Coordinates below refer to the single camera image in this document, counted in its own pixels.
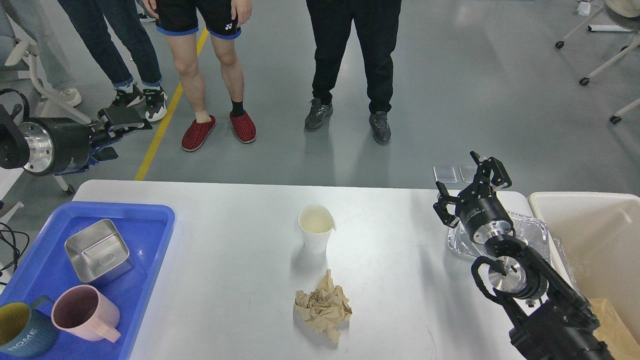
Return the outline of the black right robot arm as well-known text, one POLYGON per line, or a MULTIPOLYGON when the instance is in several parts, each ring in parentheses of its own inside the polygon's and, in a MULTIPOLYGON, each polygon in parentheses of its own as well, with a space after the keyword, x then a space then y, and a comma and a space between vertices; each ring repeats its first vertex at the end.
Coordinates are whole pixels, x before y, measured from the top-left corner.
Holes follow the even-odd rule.
POLYGON ((470 152, 476 164, 471 183, 450 194, 437 181, 433 209, 442 224, 461 226, 480 248, 471 275, 483 296, 505 310, 513 327, 510 344, 527 360, 611 360, 591 304, 534 248, 532 235, 518 235, 498 199, 512 180, 502 161, 470 152))

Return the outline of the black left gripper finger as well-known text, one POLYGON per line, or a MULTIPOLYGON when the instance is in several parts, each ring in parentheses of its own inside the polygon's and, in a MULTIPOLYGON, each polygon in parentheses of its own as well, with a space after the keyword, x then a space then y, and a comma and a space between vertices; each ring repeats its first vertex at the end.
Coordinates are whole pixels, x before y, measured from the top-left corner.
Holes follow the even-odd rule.
POLYGON ((121 141, 124 136, 90 136, 89 162, 98 163, 118 158, 118 153, 112 148, 112 144, 121 141))
POLYGON ((118 142, 124 136, 153 126, 132 107, 107 107, 98 111, 93 127, 94 142, 118 142))

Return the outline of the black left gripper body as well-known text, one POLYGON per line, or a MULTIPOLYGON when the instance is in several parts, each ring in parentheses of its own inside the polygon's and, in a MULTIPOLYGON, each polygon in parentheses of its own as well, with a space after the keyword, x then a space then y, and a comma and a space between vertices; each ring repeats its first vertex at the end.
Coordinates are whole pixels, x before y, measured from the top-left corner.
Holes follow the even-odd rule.
POLYGON ((84 173, 96 166, 92 135, 98 121, 79 123, 67 117, 29 118, 19 124, 19 167, 34 176, 84 173))

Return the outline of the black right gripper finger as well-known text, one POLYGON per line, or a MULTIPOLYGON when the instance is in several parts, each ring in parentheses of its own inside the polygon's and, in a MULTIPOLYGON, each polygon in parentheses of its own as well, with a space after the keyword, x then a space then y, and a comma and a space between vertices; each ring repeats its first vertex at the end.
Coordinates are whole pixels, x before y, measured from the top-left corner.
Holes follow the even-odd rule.
POLYGON ((502 161, 491 156, 480 156, 477 152, 470 152, 471 158, 477 165, 477 171, 470 185, 473 194, 493 194, 500 189, 506 189, 513 182, 502 161))
POLYGON ((457 215, 456 209, 457 206, 462 203, 463 199, 460 196, 452 196, 443 182, 436 181, 435 185, 438 190, 438 200, 434 203, 433 209, 443 225, 454 229, 460 222, 460 217, 457 215), (448 210, 449 205, 453 205, 453 213, 448 210))

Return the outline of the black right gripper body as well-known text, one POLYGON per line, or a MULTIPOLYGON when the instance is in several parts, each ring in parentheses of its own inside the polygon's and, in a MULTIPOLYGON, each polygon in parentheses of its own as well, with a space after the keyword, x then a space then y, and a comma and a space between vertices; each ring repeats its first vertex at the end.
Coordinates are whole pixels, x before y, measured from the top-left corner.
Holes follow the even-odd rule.
POLYGON ((458 193, 458 217, 469 239, 485 244, 495 236, 514 235, 515 226, 496 193, 482 197, 478 194, 458 193))

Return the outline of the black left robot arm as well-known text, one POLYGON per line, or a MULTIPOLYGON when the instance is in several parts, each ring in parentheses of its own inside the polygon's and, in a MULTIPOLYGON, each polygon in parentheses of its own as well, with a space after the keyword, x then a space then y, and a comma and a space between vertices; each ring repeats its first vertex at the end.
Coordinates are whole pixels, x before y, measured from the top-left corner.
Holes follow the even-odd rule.
POLYGON ((30 117, 27 98, 16 89, 5 88, 22 99, 12 112, 1 107, 0 164, 3 169, 23 168, 34 176, 84 173, 101 161, 118 158, 112 144, 124 136, 153 127, 137 110, 108 107, 98 120, 82 124, 67 117, 30 117))

